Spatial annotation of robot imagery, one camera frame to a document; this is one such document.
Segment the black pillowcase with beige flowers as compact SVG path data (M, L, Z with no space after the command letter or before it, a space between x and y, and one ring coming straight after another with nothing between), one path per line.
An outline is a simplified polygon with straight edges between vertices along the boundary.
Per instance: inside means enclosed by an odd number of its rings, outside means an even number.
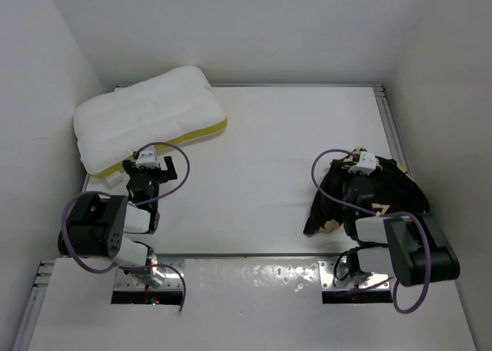
M348 169L357 161L361 151L366 151L366 149L358 147L350 155L331 162L330 168L321 181L321 190L317 191L314 196L310 214L304 225L304 235L329 233L343 227L350 238L357 238L356 220L370 215L360 207L343 202L342 183L351 175ZM368 177L375 186L372 212L425 214L431 211L424 192L396 160L377 156L377 169Z

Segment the white pillow with yellow edge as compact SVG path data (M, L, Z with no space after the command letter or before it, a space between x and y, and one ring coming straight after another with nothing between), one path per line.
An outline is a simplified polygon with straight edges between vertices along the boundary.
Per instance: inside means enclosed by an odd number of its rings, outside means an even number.
M73 114L86 172L107 178L140 147L181 144L223 131L228 117L204 73L195 66L118 88L81 103Z

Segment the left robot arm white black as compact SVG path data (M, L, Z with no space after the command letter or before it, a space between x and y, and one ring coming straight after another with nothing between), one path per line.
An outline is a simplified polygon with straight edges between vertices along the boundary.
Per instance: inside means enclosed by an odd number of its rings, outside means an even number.
M178 175L172 157L164 157L165 167L148 151L142 151L136 161L125 161L129 176L126 195L85 195L75 202L68 215L66 230L74 251L81 257L103 257L123 267L138 282L158 288L168 270L156 267L157 255L146 243L130 240L126 233L152 235L158 229L160 213L155 199L160 186Z

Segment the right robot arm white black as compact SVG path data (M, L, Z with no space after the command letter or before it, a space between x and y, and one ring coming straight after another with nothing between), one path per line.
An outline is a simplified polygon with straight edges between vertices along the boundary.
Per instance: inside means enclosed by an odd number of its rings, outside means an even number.
M460 264L423 191L409 177L383 172L349 177L341 186L345 233L343 279L377 272L403 286L455 280Z

